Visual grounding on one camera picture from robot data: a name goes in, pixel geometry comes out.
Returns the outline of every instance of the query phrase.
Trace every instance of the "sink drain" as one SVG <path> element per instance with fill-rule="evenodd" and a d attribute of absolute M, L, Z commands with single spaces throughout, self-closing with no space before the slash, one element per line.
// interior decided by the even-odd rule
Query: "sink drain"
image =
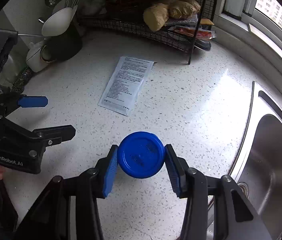
<path fill-rule="evenodd" d="M 248 185 L 246 183 L 244 183 L 244 182 L 240 182 L 240 183 L 238 183 L 238 186 L 242 190 L 243 194 L 246 197 L 248 197 L 249 196 L 249 187 L 248 187 Z"/>

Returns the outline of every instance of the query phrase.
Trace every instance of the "screw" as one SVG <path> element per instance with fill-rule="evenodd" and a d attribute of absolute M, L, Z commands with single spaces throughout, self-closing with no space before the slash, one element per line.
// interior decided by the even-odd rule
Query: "screw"
<path fill-rule="evenodd" d="M 89 168 L 89 169 L 87 170 L 88 174 L 91 174 L 91 175 L 96 174 L 97 171 L 98 171 L 98 170 L 97 170 L 96 168 Z"/>
<path fill-rule="evenodd" d="M 62 180 L 62 177 L 57 175 L 57 176 L 54 176 L 52 181 L 55 182 L 55 183 L 59 183 L 60 181 Z"/>
<path fill-rule="evenodd" d="M 188 173 L 191 175 L 196 174 L 197 170 L 195 168 L 188 168 Z"/>
<path fill-rule="evenodd" d="M 226 182 L 230 182 L 232 180 L 232 178 L 229 176 L 229 175 L 224 175 L 223 176 L 223 179 L 226 181 Z"/>
<path fill-rule="evenodd" d="M 29 154 L 31 157 L 37 156 L 37 152 L 36 152 L 35 150 L 30 150 L 30 151 L 28 152 L 28 154 Z"/>

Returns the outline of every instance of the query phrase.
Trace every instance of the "black cup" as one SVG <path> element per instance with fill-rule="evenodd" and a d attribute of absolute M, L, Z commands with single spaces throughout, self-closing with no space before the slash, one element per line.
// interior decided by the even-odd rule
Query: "black cup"
<path fill-rule="evenodd" d="M 63 34 L 51 37 L 45 47 L 51 54 L 51 58 L 57 61 L 64 61 L 72 58 L 82 49 L 82 40 L 74 24 Z"/>

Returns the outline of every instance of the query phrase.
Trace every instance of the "blue plastic lid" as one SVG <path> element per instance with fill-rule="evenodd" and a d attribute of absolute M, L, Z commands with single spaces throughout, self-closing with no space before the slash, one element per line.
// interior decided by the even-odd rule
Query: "blue plastic lid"
<path fill-rule="evenodd" d="M 153 133 L 135 132 L 126 136 L 117 151 L 122 170 L 138 179 L 155 175 L 163 166 L 165 150 Z"/>

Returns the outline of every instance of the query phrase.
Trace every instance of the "stainless steel sink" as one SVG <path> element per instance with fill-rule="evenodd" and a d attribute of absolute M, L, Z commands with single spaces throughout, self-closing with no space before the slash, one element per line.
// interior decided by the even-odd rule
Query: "stainless steel sink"
<path fill-rule="evenodd" d="M 245 135 L 229 174 L 261 215 L 272 239 L 279 239 L 282 236 L 282 109 L 256 82 Z M 210 208 L 209 222 L 212 221 Z M 208 233 L 210 239 L 213 225 Z"/>

